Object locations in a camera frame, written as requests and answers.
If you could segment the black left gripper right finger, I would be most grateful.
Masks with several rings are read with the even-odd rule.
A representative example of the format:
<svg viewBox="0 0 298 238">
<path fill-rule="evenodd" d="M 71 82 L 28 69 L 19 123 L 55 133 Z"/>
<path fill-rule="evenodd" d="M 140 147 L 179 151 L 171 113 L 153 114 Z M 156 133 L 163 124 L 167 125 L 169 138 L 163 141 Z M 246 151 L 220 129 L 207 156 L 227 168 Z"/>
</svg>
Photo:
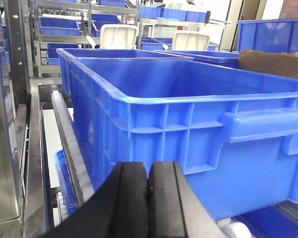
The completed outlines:
<svg viewBox="0 0 298 238">
<path fill-rule="evenodd" d="M 178 162 L 155 162 L 148 181 L 150 238 L 223 238 Z"/>
</svg>

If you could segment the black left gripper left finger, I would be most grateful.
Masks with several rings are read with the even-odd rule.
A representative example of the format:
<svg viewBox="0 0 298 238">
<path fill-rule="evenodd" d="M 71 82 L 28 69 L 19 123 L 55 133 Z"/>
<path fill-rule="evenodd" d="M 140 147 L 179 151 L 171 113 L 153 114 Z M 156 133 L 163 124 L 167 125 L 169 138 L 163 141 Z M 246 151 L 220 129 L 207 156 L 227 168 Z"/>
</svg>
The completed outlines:
<svg viewBox="0 0 298 238">
<path fill-rule="evenodd" d="M 45 238 L 146 238 L 147 174 L 142 162 L 118 162 L 97 192 Z"/>
</svg>

